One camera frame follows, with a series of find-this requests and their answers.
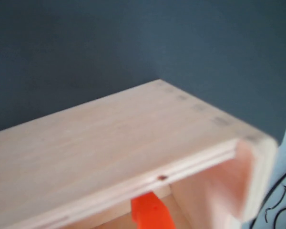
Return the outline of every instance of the wooden box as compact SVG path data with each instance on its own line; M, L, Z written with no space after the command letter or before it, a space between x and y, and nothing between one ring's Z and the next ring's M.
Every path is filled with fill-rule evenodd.
M1 131L0 229L136 228L130 199L151 190L178 229L237 229L257 214L276 151L156 80Z

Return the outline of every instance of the small hole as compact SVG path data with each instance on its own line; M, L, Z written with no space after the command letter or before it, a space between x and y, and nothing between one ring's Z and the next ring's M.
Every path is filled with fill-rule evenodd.
M158 180L166 180L167 178L168 177L164 175L158 176Z

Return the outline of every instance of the orange clamp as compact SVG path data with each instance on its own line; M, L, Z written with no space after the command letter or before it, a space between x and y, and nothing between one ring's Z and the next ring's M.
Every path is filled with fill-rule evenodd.
M175 229L167 207L153 193L149 192L131 200L132 218L138 229Z

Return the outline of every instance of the wooden board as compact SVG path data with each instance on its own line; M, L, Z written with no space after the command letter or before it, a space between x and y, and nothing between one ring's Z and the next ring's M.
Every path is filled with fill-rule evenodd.
M175 223L176 229L191 229L191 226L184 217L180 207L178 206L172 195L162 198L162 202L169 209L171 217ZM94 229L137 229L137 224L135 224L132 221L131 213L128 213L115 220L112 220L103 225L95 227Z
M171 194L171 189L169 186L163 186L156 190L153 190L154 194L158 198L164 198ZM111 206L109 209L96 213L90 217L82 219L78 222L74 222L63 229L91 229L95 228L101 224L112 221L118 217L126 215L131 212L131 202L130 200L123 201L117 205Z
M0 132L0 228L57 228L269 138L161 80Z

